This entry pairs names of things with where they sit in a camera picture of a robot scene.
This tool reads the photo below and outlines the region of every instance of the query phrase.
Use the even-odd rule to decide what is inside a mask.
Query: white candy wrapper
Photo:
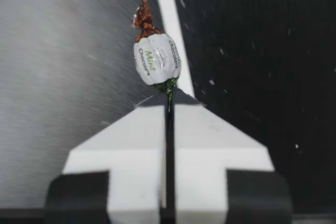
[[[152,24],[147,0],[141,0],[132,26],[141,29],[134,44],[134,61],[141,79],[170,98],[181,73],[181,60],[171,37]]]
[[[167,34],[153,34],[134,44],[136,70],[147,85],[178,78],[181,60],[175,42]]]

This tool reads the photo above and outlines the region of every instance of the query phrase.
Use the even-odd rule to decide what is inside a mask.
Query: dark background
[[[196,97],[268,146],[296,213],[336,212],[336,0],[176,3]]]
[[[154,93],[133,62],[138,2],[0,0],[1,215],[43,207],[69,150]],[[335,213],[336,0],[176,3],[196,97],[268,146],[296,213]]]

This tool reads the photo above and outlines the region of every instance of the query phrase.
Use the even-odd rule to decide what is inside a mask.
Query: wrapped candy
[[[169,97],[181,73],[175,42],[152,24],[147,0],[141,0],[132,26],[141,29],[134,44],[134,61],[141,79]]]

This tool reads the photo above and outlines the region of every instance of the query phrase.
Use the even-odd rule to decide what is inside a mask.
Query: brown twisted wrapper end
[[[136,11],[137,12],[132,20],[132,26],[136,29],[142,29],[142,31],[136,37],[135,42],[139,42],[141,38],[147,38],[152,34],[163,33],[152,24],[152,14],[147,0],[140,0],[139,8],[136,9]]]

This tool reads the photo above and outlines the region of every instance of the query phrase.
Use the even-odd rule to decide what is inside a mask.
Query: white stripe
[[[171,36],[176,44],[182,62],[181,75],[177,86],[185,93],[195,97],[193,83],[191,81],[188,59],[181,32],[180,20],[178,19],[175,0],[158,0],[162,22],[165,32]]]

